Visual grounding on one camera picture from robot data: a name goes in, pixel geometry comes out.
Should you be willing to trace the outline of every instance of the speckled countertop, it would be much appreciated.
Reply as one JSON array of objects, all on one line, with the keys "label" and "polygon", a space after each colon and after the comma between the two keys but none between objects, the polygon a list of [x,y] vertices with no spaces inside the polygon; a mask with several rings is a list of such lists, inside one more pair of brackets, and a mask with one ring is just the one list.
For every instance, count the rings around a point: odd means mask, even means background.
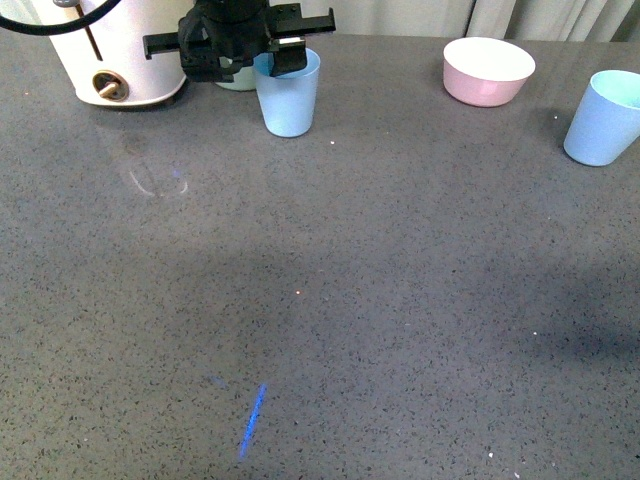
[{"label": "speckled countertop", "polygon": [[561,143],[638,46],[525,42],[478,109],[446,42],[310,39],[314,125],[282,139],[215,85],[83,104],[0,32],[0,477],[636,478],[640,145]]}]

